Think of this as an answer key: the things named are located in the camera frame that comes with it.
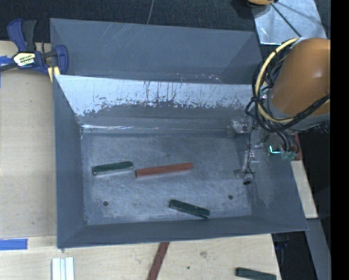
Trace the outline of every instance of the gray bin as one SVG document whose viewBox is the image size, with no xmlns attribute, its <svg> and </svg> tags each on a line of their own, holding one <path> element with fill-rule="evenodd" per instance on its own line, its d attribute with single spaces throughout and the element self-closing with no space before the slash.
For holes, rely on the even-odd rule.
<svg viewBox="0 0 349 280">
<path fill-rule="evenodd" d="M 307 229 L 288 161 L 256 148 L 252 182 L 234 174 L 260 135 L 230 134 L 232 120 L 251 123 L 254 33 L 52 19 L 51 44 L 69 52 L 53 82 L 58 247 Z M 92 174 L 124 161 L 134 168 Z M 185 162 L 191 171 L 134 175 Z M 209 218 L 170 200 L 207 208 Z"/>
</svg>

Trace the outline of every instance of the wire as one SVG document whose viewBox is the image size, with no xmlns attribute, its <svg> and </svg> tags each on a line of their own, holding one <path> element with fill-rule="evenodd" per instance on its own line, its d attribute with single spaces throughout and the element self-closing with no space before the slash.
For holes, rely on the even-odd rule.
<svg viewBox="0 0 349 280">
<path fill-rule="evenodd" d="M 249 132 L 249 143 L 248 143 L 248 157 L 246 159 L 246 166 L 248 168 L 249 171 L 245 171 L 245 173 L 250 173 L 253 175 L 253 179 L 255 178 L 255 171 L 252 171 L 251 167 L 249 166 L 249 159 L 251 157 L 251 150 L 252 150 L 252 145 L 251 145 L 251 141 L 252 141 L 252 132 L 253 130 L 255 130 L 255 120 L 252 121 L 252 128 L 251 131 Z"/>
<path fill-rule="evenodd" d="M 149 17 L 147 19 L 147 25 L 150 23 L 150 19 L 151 19 L 151 14 L 152 14 L 152 9 L 153 9 L 153 4 L 154 4 L 155 0 L 151 1 L 151 8 L 150 8 L 150 13 L 149 13 Z"/>
<path fill-rule="evenodd" d="M 272 116 L 271 113 L 268 112 L 268 110 L 263 106 L 263 100 L 260 98 L 260 91 L 263 83 L 265 82 L 267 75 L 268 75 L 268 69 L 267 67 L 272 62 L 273 58 L 278 55 L 280 51 L 288 47 L 289 45 L 294 44 L 298 38 L 291 38 L 284 43 L 282 43 L 279 47 L 277 47 L 270 55 L 265 59 L 265 61 L 261 62 L 258 65 L 257 70 L 255 71 L 255 74 L 253 76 L 253 82 L 252 82 L 252 92 L 253 92 L 253 98 L 251 98 L 251 102 L 248 103 L 245 112 L 247 115 L 255 118 L 257 122 L 262 126 L 262 128 L 269 132 L 281 132 L 284 130 L 289 129 L 293 125 L 297 124 L 310 114 L 312 114 L 315 110 L 317 110 L 319 107 L 324 105 L 325 103 L 329 102 L 330 95 L 319 99 L 318 101 L 314 102 L 312 105 L 310 105 L 308 108 L 306 108 L 304 111 L 297 113 L 293 117 L 288 118 L 275 118 Z M 253 115 L 249 108 L 252 105 L 252 103 L 255 104 L 255 115 Z"/>
</svg>

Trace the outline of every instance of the black cable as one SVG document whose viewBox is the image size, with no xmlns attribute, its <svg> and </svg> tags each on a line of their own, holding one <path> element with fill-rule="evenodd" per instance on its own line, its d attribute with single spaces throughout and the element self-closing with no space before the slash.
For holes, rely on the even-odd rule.
<svg viewBox="0 0 349 280">
<path fill-rule="evenodd" d="M 255 130 L 255 120 L 252 121 L 252 128 L 249 133 L 249 142 L 248 142 L 248 157 L 246 159 L 246 166 L 249 171 L 245 171 L 245 173 L 250 173 L 253 175 L 253 179 L 255 179 L 255 171 L 252 171 L 251 167 L 249 166 L 249 159 L 251 158 L 251 150 L 252 150 L 252 145 L 251 145 L 251 140 L 252 140 L 252 132 Z"/>
</svg>

